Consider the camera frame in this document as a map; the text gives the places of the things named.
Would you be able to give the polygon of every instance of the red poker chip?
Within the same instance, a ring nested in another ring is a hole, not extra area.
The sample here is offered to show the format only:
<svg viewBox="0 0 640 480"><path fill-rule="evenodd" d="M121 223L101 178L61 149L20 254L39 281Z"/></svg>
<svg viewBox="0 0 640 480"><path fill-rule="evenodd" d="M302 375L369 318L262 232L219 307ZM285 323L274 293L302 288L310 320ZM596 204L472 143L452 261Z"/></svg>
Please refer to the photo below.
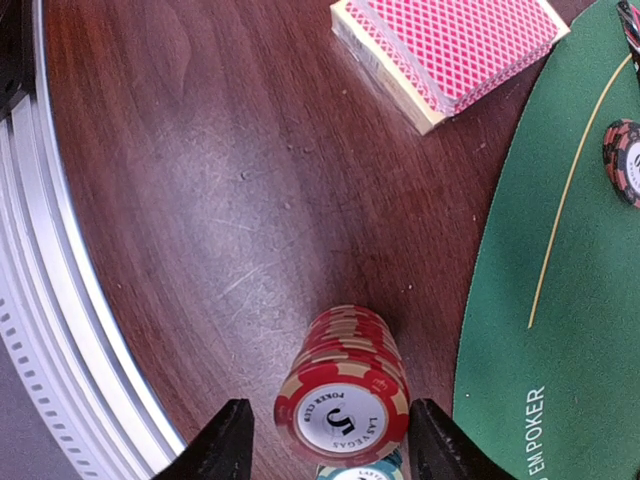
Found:
<svg viewBox="0 0 640 480"><path fill-rule="evenodd" d="M318 365L321 363L340 363L352 361L369 365L373 369L383 371L386 374L390 375L398 382L398 385L402 387L405 395L408 398L409 385L406 375L404 375L397 366L393 365L388 360L379 355L367 355L362 354L358 351L326 351L307 359L301 359L297 362L297 364L293 365L292 372L300 372L312 365Z"/></svg>
<svg viewBox="0 0 640 480"><path fill-rule="evenodd" d="M383 333L387 338L389 338L390 340L393 340L393 336L391 335L391 332L389 331L389 328L386 325L381 325L375 321L372 321L368 317L342 318L342 319L322 322L309 328L308 334L314 335L317 332L335 330L341 327L352 327L356 329L373 330L376 332Z"/></svg>
<svg viewBox="0 0 640 480"><path fill-rule="evenodd" d="M328 332L322 335L318 335L316 337L314 337L313 339L310 339L307 343L305 343L305 345L303 346L304 349L308 349L308 348L312 348L316 345L319 345L321 343L327 342L327 341L331 341L331 340L340 340L340 339L348 339L348 338L364 338L367 340L371 340L375 345L380 346L380 347L387 347L389 348L391 351L397 352L397 348L395 348L393 346L393 344L386 339L384 336L375 334L375 333L363 333L363 332L358 332L355 331L353 329L346 329L346 330L340 330L340 331L334 331L334 332Z"/></svg>
<svg viewBox="0 0 640 480"><path fill-rule="evenodd" d="M362 337L343 337L338 339L329 339L324 342L317 342L310 344L307 348L301 350L301 353L311 353L326 348L356 348L360 350L367 350L370 352L384 352L389 354L396 361L400 361L400 356L396 351L391 348L387 348L387 345L374 342L367 338Z"/></svg>
<svg viewBox="0 0 640 480"><path fill-rule="evenodd" d="M392 375L356 361L295 370L276 399L274 417L285 443L315 463L374 463L402 441L409 399Z"/></svg>
<svg viewBox="0 0 640 480"><path fill-rule="evenodd" d="M354 353L365 355L378 355L386 359L394 367L398 368L400 372L405 374L404 366L402 365L402 361L398 355L391 352L384 346L375 345L372 342L365 343L362 339L356 339L354 341L349 341L349 339L328 340L311 348L301 350L294 361L294 365L302 358L310 358L326 351L336 350L345 352L353 351Z"/></svg>
<svg viewBox="0 0 640 480"><path fill-rule="evenodd" d="M363 338L370 339L372 341L385 341L390 345L394 344L393 338L386 333L384 330L364 324L355 324L355 323L342 323L338 325L330 326L323 330L316 330L313 332L309 332L307 340L305 341L305 345L312 343L315 339L327 336L344 333L345 336L360 336Z"/></svg>
<svg viewBox="0 0 640 480"><path fill-rule="evenodd" d="M327 310L324 313L321 313L313 322L309 328L313 328L315 325L330 321L330 320L338 320L343 318L368 318L371 321L374 321L385 328L388 328L387 323L384 319L378 315L377 313L372 312L371 310L363 307L355 307L355 308L342 308L340 310Z"/></svg>
<svg viewBox="0 0 640 480"><path fill-rule="evenodd" d="M361 346L349 347L344 345L333 345L320 348L314 351L305 351L296 357L293 362L292 369L298 368L304 363L315 363L322 361L323 359L345 359L345 358L358 358L368 363L376 363L378 361L384 361L390 368L398 374L399 377L405 378L406 373L401 362L396 358L390 356L382 350L376 349L363 349Z"/></svg>
<svg viewBox="0 0 640 480"><path fill-rule="evenodd" d="M359 311L359 310L354 310L354 311L348 311L348 310L344 310L341 312L325 312L322 315L320 315L318 318L316 318L313 322L311 322L311 325L309 326L309 329L313 329L316 326L319 326L323 323L330 323L332 321L336 321L336 320L345 320L345 319L354 319L354 320L366 320L372 323L376 323L377 325L388 329L388 325L387 323L379 316L376 315L375 313L366 310L366 311Z"/></svg>
<svg viewBox="0 0 640 480"><path fill-rule="evenodd" d="M613 158L614 186L626 202L640 208L639 124L629 124L629 132L616 142Z"/></svg>

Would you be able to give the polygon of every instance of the deck of playing cards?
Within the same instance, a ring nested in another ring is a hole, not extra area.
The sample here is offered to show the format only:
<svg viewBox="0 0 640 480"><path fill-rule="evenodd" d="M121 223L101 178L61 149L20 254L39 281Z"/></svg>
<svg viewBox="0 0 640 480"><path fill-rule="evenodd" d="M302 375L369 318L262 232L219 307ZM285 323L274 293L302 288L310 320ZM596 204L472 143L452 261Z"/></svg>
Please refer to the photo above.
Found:
<svg viewBox="0 0 640 480"><path fill-rule="evenodd" d="M569 33L546 0L341 0L334 32L421 134Z"/></svg>

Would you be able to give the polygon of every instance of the teal poker chip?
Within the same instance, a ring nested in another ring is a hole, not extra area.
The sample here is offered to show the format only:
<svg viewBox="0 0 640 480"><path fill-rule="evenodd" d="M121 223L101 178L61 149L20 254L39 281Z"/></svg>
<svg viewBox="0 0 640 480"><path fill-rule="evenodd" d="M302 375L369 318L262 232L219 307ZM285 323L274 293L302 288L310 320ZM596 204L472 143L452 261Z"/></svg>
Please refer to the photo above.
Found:
<svg viewBox="0 0 640 480"><path fill-rule="evenodd" d="M316 480L404 480L401 465L402 457L395 450L372 465L353 468L320 467Z"/></svg>

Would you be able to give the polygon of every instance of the poker chip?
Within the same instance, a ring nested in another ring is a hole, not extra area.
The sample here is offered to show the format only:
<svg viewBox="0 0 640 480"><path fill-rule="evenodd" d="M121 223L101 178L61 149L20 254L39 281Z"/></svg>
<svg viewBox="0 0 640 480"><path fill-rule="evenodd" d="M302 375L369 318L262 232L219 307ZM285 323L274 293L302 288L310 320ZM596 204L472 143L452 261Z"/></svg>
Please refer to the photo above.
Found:
<svg viewBox="0 0 640 480"><path fill-rule="evenodd" d="M298 456L325 468L362 467L390 462L385 457L408 429L409 404L405 368L387 324L364 307L345 305L309 326L274 419Z"/></svg>
<svg viewBox="0 0 640 480"><path fill-rule="evenodd" d="M640 124L624 119L613 122L605 132L602 157L620 198L640 208Z"/></svg>
<svg viewBox="0 0 640 480"><path fill-rule="evenodd" d="M355 468L320 467L316 480L404 480L400 467L402 457L395 450L388 457L372 465Z"/></svg>

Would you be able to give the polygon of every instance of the poker chip label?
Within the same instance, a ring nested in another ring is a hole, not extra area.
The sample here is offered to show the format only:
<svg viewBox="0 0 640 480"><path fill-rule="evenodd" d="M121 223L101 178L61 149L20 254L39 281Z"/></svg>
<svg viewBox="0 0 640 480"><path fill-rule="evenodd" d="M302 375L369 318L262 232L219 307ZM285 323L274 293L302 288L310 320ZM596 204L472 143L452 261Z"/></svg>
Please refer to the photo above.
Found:
<svg viewBox="0 0 640 480"><path fill-rule="evenodd" d="M631 188L640 192L640 142L634 143L626 156L626 170Z"/></svg>
<svg viewBox="0 0 640 480"><path fill-rule="evenodd" d="M274 405L278 432L300 457L328 467L375 464L409 424L402 359L384 320L353 305L309 326Z"/></svg>
<svg viewBox="0 0 640 480"><path fill-rule="evenodd" d="M362 467L333 468L320 466L316 472L316 480L404 480L402 456L396 449L382 460Z"/></svg>
<svg viewBox="0 0 640 480"><path fill-rule="evenodd" d="M372 468L360 467L350 468L344 472L338 473L335 480L392 480L384 473Z"/></svg>
<svg viewBox="0 0 640 480"><path fill-rule="evenodd" d="M362 388L330 385L311 392L298 409L298 428L315 446L351 453L378 441L386 430L380 401Z"/></svg>

